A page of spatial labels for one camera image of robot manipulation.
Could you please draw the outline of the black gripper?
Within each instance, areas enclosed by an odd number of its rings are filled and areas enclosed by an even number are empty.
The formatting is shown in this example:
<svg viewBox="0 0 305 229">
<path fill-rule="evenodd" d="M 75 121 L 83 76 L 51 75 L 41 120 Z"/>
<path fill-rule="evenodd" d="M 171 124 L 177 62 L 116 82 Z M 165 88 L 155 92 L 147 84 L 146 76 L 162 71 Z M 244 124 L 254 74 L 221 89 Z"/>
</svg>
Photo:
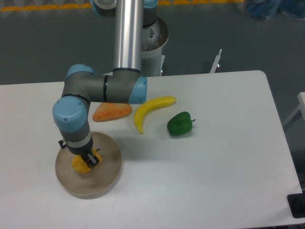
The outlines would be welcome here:
<svg viewBox="0 0 305 229">
<path fill-rule="evenodd" d="M 67 144 L 63 139 L 58 143 L 62 149 L 67 147 L 71 153 L 80 155 L 90 169 L 94 169 L 99 165 L 99 158 L 94 155 L 92 150 L 92 138 L 87 143 L 81 143 L 81 146 L 78 147 L 73 147 L 72 145 Z"/>
</svg>

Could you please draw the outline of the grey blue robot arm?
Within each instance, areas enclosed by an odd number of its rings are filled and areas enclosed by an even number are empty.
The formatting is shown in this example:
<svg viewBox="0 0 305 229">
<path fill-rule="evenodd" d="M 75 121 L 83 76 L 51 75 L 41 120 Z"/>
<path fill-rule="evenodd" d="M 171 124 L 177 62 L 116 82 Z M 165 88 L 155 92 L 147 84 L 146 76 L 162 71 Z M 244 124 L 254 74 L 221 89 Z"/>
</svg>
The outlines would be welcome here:
<svg viewBox="0 0 305 229">
<path fill-rule="evenodd" d="M 142 104 L 147 79 L 142 75 L 142 32 L 156 23 L 155 0 L 92 0 L 98 16 L 114 17 L 112 70 L 97 74 L 85 64 L 72 65 L 65 76 L 61 97 L 52 108 L 53 120 L 62 139 L 59 145 L 94 169 L 100 160 L 93 154 L 88 121 L 92 102 Z"/>
</svg>

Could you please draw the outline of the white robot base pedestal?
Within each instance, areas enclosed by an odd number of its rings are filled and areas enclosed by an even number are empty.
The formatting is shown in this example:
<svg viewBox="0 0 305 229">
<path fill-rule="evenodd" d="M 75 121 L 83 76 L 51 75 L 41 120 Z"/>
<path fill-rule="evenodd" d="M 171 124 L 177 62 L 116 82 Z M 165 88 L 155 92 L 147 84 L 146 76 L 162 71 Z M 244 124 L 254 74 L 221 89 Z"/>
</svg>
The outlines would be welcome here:
<svg viewBox="0 0 305 229">
<path fill-rule="evenodd" d="M 168 38 L 167 24 L 156 15 L 145 15 L 142 26 L 135 17 L 118 17 L 113 70 L 138 70 L 146 77 L 162 75 L 162 49 Z"/>
</svg>

